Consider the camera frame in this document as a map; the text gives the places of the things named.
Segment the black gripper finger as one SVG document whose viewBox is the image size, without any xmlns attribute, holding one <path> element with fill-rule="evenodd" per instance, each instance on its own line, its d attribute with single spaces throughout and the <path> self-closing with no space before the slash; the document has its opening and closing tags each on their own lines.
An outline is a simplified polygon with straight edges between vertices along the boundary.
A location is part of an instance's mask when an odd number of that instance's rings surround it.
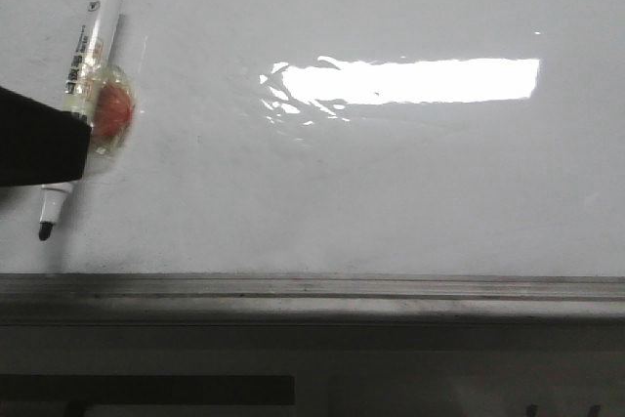
<svg viewBox="0 0 625 417">
<path fill-rule="evenodd" d="M 1 186 L 37 186 L 83 177 L 91 127 L 6 88 L 1 89 Z"/>
</svg>

